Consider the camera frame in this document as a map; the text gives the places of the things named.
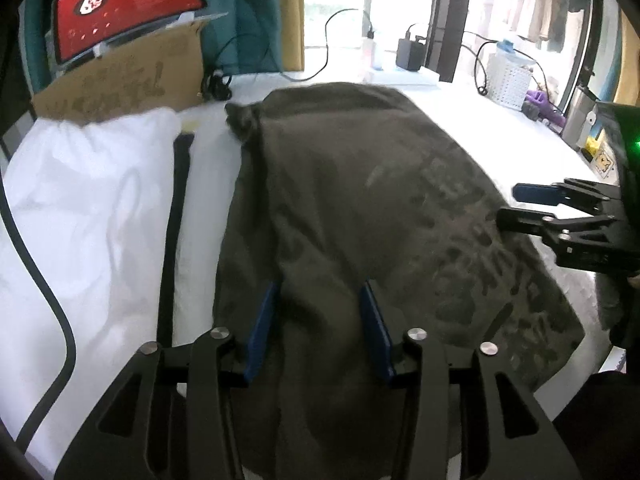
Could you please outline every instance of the silver bolt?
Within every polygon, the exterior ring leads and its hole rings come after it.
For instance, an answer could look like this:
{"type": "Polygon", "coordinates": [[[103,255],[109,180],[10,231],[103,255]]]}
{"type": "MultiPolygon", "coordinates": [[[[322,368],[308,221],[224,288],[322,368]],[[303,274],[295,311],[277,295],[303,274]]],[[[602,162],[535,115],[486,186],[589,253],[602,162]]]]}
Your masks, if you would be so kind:
{"type": "Polygon", "coordinates": [[[144,343],[138,351],[144,355],[151,355],[158,351],[158,343],[155,341],[148,341],[144,343]]]}
{"type": "Polygon", "coordinates": [[[226,339],[229,337],[229,329],[225,326],[216,327],[209,333],[213,339],[226,339]]]}
{"type": "Polygon", "coordinates": [[[427,333],[421,328],[410,328],[407,334],[414,341],[423,341],[424,339],[427,339],[427,333]]]}
{"type": "Polygon", "coordinates": [[[496,355],[498,353],[498,345],[491,341],[485,341],[480,345],[480,351],[484,355],[496,355]]]}

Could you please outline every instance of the white perforated basket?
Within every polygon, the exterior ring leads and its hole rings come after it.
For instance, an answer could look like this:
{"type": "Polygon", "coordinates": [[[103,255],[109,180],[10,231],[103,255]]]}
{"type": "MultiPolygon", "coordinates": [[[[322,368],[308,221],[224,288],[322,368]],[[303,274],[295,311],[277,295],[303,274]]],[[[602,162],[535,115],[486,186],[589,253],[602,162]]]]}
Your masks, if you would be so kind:
{"type": "Polygon", "coordinates": [[[492,54],[486,67],[487,97],[499,105],[522,110],[531,72],[506,56],[492,54]]]}

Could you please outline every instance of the folded dark pants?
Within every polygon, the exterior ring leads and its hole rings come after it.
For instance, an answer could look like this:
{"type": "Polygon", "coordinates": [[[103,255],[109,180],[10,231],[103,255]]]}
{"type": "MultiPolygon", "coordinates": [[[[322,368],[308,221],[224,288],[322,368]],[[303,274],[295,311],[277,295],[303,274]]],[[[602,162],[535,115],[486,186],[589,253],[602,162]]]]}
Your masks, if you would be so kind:
{"type": "Polygon", "coordinates": [[[390,473],[403,398],[369,365],[366,279],[445,344],[496,342],[532,389],[578,346],[582,327],[530,240],[496,230],[505,204],[494,185],[401,93],[317,85],[227,112],[243,148],[216,324],[282,283],[262,371],[232,396],[249,469],[280,480],[390,473]]]}

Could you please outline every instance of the black charger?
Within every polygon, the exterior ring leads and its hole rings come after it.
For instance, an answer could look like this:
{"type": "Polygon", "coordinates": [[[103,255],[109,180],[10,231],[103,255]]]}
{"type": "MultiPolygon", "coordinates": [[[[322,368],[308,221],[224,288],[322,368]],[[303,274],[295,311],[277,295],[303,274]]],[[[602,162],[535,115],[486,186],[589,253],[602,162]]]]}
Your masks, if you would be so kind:
{"type": "Polygon", "coordinates": [[[410,38],[411,32],[407,30],[404,38],[398,41],[396,66],[404,68],[409,72],[418,72],[418,70],[424,66],[424,61],[427,59],[427,38],[416,36],[413,41],[411,41],[410,38]]]}

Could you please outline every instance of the laptop screen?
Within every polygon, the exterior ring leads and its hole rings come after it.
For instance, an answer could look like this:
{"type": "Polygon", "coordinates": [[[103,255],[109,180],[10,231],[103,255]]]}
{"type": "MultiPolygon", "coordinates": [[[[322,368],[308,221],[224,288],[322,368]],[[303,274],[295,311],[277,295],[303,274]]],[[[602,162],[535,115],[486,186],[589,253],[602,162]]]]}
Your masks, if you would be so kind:
{"type": "Polygon", "coordinates": [[[66,62],[131,28],[204,6],[204,0],[57,0],[57,61],[66,62]]]}

